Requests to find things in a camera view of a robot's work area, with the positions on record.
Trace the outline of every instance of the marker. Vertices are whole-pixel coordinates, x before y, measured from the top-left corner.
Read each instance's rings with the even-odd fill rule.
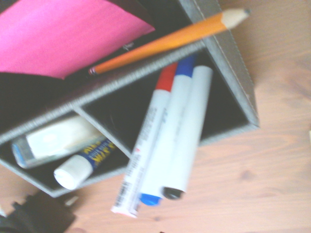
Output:
[[[163,180],[169,169],[182,114],[187,104],[195,58],[196,55],[192,55],[178,63],[171,99],[140,190],[140,200],[146,205],[159,205],[162,199]]]
[[[111,211],[131,217],[137,216],[139,189],[150,154],[171,96],[177,64],[164,68],[153,92],[146,117],[140,129],[130,162],[126,169],[120,193]]]
[[[163,180],[163,195],[168,199],[181,198],[187,189],[202,133],[212,75],[213,71],[206,63],[204,65],[199,63],[193,70],[188,104],[170,162],[170,169]]]

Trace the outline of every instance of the pencil tip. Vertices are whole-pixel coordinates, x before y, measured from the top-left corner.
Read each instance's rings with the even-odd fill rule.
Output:
[[[250,15],[252,13],[251,9],[244,9],[244,12]]]

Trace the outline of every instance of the pink sticky note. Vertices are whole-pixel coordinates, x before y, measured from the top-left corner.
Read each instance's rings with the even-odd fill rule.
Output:
[[[20,0],[0,14],[0,72],[63,79],[153,30],[106,0]]]

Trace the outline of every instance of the pencil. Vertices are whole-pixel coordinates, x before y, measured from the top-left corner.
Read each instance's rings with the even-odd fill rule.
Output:
[[[249,14],[250,10],[248,9],[225,10],[198,23],[187,26],[137,49],[94,66],[88,72],[90,75],[101,74],[152,55],[176,49],[204,37],[232,29],[245,20]]]

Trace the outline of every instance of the glue stick cap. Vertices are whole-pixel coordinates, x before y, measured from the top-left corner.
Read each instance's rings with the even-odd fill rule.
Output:
[[[57,182],[66,189],[76,189],[85,181],[93,168],[91,163],[80,155],[74,155],[54,171]]]

